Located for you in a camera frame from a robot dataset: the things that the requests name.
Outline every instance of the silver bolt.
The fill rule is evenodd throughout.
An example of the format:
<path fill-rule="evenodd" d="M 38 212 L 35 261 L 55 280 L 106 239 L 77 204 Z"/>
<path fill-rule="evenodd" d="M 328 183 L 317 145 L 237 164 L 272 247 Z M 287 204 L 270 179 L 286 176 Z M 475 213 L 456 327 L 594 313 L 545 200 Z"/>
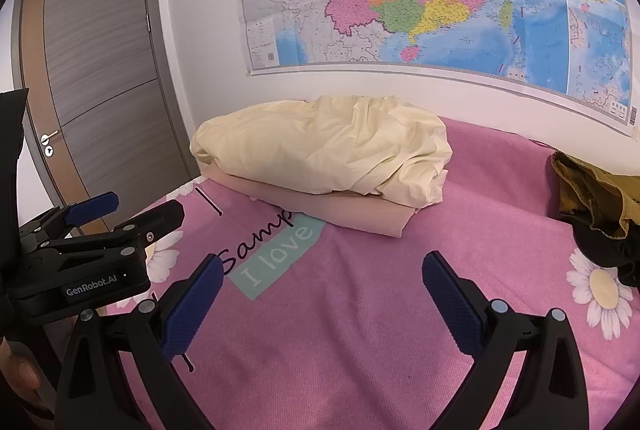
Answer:
<path fill-rule="evenodd" d="M 94 317 L 94 310 L 93 309 L 85 309 L 84 311 L 81 312 L 80 314 L 80 319 L 83 322 L 88 322 L 89 320 L 91 320 L 91 318 Z"/>
<path fill-rule="evenodd" d="M 562 311 L 561 309 L 558 309 L 557 307 L 554 309 L 551 309 L 551 316 L 555 318 L 555 320 L 558 320 L 559 322 L 564 322 L 564 320 L 566 319 L 566 314 L 564 314 L 564 311 Z"/>
<path fill-rule="evenodd" d="M 138 311 L 141 313 L 150 313 L 156 308 L 156 303 L 153 300 L 143 300 L 138 304 Z"/>
<path fill-rule="evenodd" d="M 509 305 L 504 300 L 494 300 L 491 302 L 491 309 L 497 313 L 506 313 L 509 310 Z"/>

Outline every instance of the pink bedsheet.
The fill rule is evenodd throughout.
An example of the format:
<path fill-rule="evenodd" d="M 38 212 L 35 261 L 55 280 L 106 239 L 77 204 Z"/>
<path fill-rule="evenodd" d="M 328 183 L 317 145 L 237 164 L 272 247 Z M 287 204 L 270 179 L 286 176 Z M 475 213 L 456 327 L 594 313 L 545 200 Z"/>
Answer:
<path fill-rule="evenodd" d="M 148 264 L 150 277 L 166 279 L 153 284 L 156 295 L 187 277 L 207 253 L 226 249 L 223 259 L 246 255 L 225 278 L 188 350 L 194 371 L 174 359 L 217 430 L 429 428 L 472 363 L 458 351 L 422 285 L 420 266 L 431 250 L 440 250 L 487 298 L 503 298 L 516 311 L 562 308 L 582 357 L 591 429 L 600 430 L 614 415 L 640 374 L 637 291 L 619 337 L 600 324 L 591 327 L 589 299 L 574 300 L 567 273 L 588 277 L 593 266 L 577 253 L 571 226 L 547 216 L 558 201 L 551 151 L 514 134 L 446 124 L 453 158 L 444 201 L 416 214 L 400 239 L 288 219 L 276 207 L 212 181 L 179 191 L 186 215 L 182 233 L 158 243 Z M 263 242 L 254 241 L 253 233 L 268 223 L 271 235 L 263 232 Z M 287 248 L 311 244 L 318 236 L 312 232 L 320 229 L 315 243 L 257 298 L 230 280 L 260 253 L 284 266 L 284 255 L 293 251 Z M 302 237 L 283 246 L 279 233 Z M 273 253 L 274 239 L 285 250 Z M 620 295 L 629 291 L 622 288 Z M 585 301 L 584 291 L 575 294 Z M 130 311 L 134 303 L 120 305 L 110 312 Z M 605 322 L 610 328 L 611 320 Z M 131 362 L 136 398 L 155 428 L 162 428 Z M 521 362 L 521 356 L 514 359 L 484 428 L 498 423 Z"/>

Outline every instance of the white wall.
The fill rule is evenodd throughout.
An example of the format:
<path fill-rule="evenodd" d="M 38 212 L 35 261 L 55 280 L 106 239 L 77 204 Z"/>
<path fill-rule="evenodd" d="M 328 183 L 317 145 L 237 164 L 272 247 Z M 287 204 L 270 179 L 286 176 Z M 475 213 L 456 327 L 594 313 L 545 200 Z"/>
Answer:
<path fill-rule="evenodd" d="M 187 133 L 191 135 L 194 131 L 194 122 L 187 103 L 176 56 L 168 1 L 159 0 L 159 4 L 162 30 L 164 33 L 164 45 L 169 60 L 172 80 L 174 81 L 175 92 Z M 14 0 L 7 0 L 0 10 L 0 92 L 14 88 L 10 51 L 13 7 Z M 18 217 L 20 222 L 25 222 L 48 208 L 51 208 L 51 201 L 38 177 L 33 165 L 33 160 L 25 144 L 18 162 Z"/>
<path fill-rule="evenodd" d="M 436 114 L 549 143 L 598 166 L 640 174 L 640 143 L 529 97 L 424 76 L 305 72 L 249 77 L 237 0 L 169 0 L 175 45 L 196 124 L 250 104 L 321 94 L 396 94 Z M 640 47 L 640 24 L 634 35 Z"/>

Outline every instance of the white flower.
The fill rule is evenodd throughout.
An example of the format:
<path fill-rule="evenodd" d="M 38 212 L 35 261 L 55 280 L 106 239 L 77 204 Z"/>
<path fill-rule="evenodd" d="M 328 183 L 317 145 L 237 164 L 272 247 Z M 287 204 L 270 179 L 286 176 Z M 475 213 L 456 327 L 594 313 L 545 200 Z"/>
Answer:
<path fill-rule="evenodd" d="M 146 273 L 151 282 L 164 282 L 169 278 L 169 270 L 175 266 L 178 255 L 180 255 L 180 251 L 170 250 L 169 248 L 177 243 L 183 234 L 183 231 L 175 230 L 175 232 L 168 233 L 162 239 L 146 247 Z M 136 304 L 139 304 L 149 298 L 150 292 L 151 288 L 139 295 L 119 300 L 116 302 L 116 306 L 122 308 L 126 306 L 131 299 Z"/>
<path fill-rule="evenodd" d="M 166 200 L 170 201 L 171 199 L 176 199 L 178 197 L 178 195 L 189 195 L 191 192 L 193 192 L 193 186 L 194 185 L 199 185 L 200 183 L 203 183 L 205 181 L 207 181 L 207 178 L 204 177 L 203 175 L 201 175 L 201 176 L 197 177 L 196 179 L 193 179 L 190 182 L 185 183 L 182 186 L 179 186 L 173 192 L 167 194 L 166 195 Z"/>
<path fill-rule="evenodd" d="M 620 283 L 617 268 L 593 264 L 578 248 L 569 261 L 575 270 L 567 272 L 566 280 L 575 286 L 576 303 L 589 304 L 589 327 L 596 327 L 599 323 L 606 340 L 614 336 L 620 338 L 620 323 L 628 328 L 633 314 L 628 302 L 634 298 L 631 288 Z"/>

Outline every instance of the door handle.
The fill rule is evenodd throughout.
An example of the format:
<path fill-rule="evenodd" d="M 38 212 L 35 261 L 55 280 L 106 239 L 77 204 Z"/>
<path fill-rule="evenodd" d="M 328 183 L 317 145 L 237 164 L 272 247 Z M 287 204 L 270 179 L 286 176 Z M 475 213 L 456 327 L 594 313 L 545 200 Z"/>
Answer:
<path fill-rule="evenodd" d="M 49 138 L 54 137 L 58 133 L 59 133 L 59 131 L 54 131 L 51 134 L 43 134 L 40 137 L 40 142 L 41 142 L 42 146 L 46 147 L 47 145 L 49 145 Z"/>

